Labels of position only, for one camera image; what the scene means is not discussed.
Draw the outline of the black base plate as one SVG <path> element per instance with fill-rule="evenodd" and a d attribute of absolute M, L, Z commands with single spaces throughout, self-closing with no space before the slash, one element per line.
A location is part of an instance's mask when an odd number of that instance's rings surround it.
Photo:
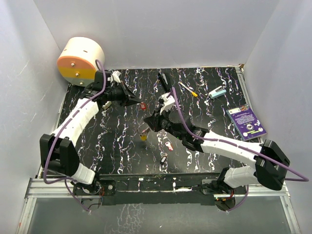
<path fill-rule="evenodd" d="M 245 187 L 216 192 L 208 188 L 210 179 L 191 178 L 111 178 L 96 182 L 94 188 L 75 184 L 73 193 L 77 196 L 95 197 L 97 205 L 113 206 L 123 204 L 200 204 L 204 206 L 235 205 L 235 195 L 244 195 Z"/>

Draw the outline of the metal keyring with keys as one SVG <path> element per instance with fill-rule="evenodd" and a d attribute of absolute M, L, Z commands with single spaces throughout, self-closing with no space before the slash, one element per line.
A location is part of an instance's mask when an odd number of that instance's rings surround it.
<path fill-rule="evenodd" d="M 150 131 L 151 131 L 151 129 L 150 129 L 149 127 L 146 128 L 146 129 L 144 129 L 144 130 L 139 134 L 140 139 L 141 139 L 142 141 L 146 141 L 146 140 L 147 140 L 147 136 L 148 136 L 148 134 L 149 134 Z"/>

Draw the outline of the red tag key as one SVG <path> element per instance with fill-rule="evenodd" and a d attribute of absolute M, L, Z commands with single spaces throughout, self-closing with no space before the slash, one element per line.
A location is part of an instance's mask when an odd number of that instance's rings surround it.
<path fill-rule="evenodd" d="M 167 146 L 167 148 L 169 149 L 169 151 L 173 151 L 173 147 L 172 147 L 172 145 L 171 145 L 171 143 L 170 143 L 169 141 L 167 141 L 167 142 L 165 143 L 165 145 Z"/>

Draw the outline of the pale green cardboard box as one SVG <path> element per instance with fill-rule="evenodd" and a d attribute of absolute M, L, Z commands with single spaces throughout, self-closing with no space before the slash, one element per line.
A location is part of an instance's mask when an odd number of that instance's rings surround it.
<path fill-rule="evenodd" d="M 102 106 L 103 110 L 107 110 L 107 109 L 111 106 L 111 104 L 112 104 L 111 101 L 106 102 L 106 103 Z"/>

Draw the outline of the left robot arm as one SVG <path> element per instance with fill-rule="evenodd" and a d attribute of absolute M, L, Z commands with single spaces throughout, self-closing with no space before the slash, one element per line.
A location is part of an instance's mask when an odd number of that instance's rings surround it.
<path fill-rule="evenodd" d="M 114 101 L 123 107 L 141 102 L 119 78 L 120 75 L 120 71 L 97 71 L 95 80 L 84 88 L 65 121 L 51 134 L 42 135 L 39 147 L 44 176 L 51 171 L 62 175 L 63 179 L 84 184 L 84 189 L 91 195 L 100 191 L 101 183 L 95 179 L 96 173 L 80 162 L 76 143 L 101 108 Z"/>

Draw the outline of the aluminium frame rail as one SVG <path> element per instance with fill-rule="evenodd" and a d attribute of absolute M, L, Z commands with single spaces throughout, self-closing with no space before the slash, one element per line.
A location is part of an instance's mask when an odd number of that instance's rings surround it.
<path fill-rule="evenodd" d="M 74 194 L 77 198 L 93 198 L 104 195 L 190 195 L 191 193 L 200 195 L 214 195 L 216 198 L 243 197 L 246 193 L 249 196 L 289 196 L 290 193 L 286 185 L 280 191 L 270 190 L 261 185 L 250 185 L 249 187 L 238 187 L 234 191 L 213 192 L 209 189 L 201 188 L 202 185 L 211 182 L 205 177 L 203 180 L 186 177 L 131 177 L 131 178 L 107 178 L 102 185 L 94 191 L 87 193 L 82 188 L 78 188 L 71 183 L 66 186 L 63 181 L 53 184 L 46 184 L 42 179 L 31 179 L 26 190 L 25 198 L 65 198 Z"/>

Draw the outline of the purple booklet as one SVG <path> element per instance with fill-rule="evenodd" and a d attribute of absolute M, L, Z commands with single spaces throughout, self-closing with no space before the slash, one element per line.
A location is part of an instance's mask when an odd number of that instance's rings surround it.
<path fill-rule="evenodd" d="M 248 104 L 226 111 L 243 141 L 261 137 L 267 132 Z"/>

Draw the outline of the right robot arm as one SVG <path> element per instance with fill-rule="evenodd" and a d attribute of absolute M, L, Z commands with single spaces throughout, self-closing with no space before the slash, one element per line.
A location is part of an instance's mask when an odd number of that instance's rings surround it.
<path fill-rule="evenodd" d="M 207 129 L 194 126 L 190 118 L 180 117 L 177 111 L 153 113 L 144 122 L 154 132 L 164 130 L 182 142 L 191 151 L 225 156 L 244 163 L 239 168 L 224 168 L 218 179 L 206 184 L 206 188 L 220 193 L 254 184 L 280 191 L 290 161 L 271 140 L 264 143 L 244 142 L 220 136 Z"/>

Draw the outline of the light blue stapler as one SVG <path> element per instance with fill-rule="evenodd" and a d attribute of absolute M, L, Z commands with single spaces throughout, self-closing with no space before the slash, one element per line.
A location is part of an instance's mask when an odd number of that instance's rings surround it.
<path fill-rule="evenodd" d="M 215 99 L 220 97 L 226 93 L 226 90 L 222 86 L 218 86 L 217 88 L 213 89 L 209 92 L 208 96 L 210 99 Z"/>

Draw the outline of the black stapler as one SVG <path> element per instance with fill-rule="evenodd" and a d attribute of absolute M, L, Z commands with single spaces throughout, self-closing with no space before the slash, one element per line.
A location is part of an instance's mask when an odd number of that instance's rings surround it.
<path fill-rule="evenodd" d="M 165 92 L 166 93 L 171 92 L 172 84 L 169 75 L 166 73 L 158 73 L 157 77 L 161 82 L 161 85 L 164 88 Z"/>

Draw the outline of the white round drawer cabinet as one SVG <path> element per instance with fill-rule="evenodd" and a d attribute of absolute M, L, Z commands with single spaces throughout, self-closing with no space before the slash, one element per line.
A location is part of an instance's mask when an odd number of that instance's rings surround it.
<path fill-rule="evenodd" d="M 57 60 L 60 74 L 72 85 L 86 87 L 94 82 L 96 60 L 105 62 L 104 51 L 92 39 L 73 37 L 68 40 Z"/>

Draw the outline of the black key tag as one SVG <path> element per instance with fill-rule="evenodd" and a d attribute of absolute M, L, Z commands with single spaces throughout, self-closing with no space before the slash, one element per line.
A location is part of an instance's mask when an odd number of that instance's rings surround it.
<path fill-rule="evenodd" d="M 166 156 L 163 156 L 163 157 L 161 158 L 160 164 L 161 164 L 161 165 L 164 165 L 164 163 L 166 162 L 166 160 L 167 160 L 167 157 L 166 157 Z"/>

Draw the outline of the red key with silver blade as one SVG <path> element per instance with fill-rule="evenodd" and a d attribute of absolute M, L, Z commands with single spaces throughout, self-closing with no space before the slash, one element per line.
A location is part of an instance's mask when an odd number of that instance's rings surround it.
<path fill-rule="evenodd" d="M 146 104 L 145 104 L 145 103 L 141 103 L 140 106 L 141 106 L 141 109 L 142 109 L 142 110 L 145 110 L 145 109 L 146 109 Z"/>

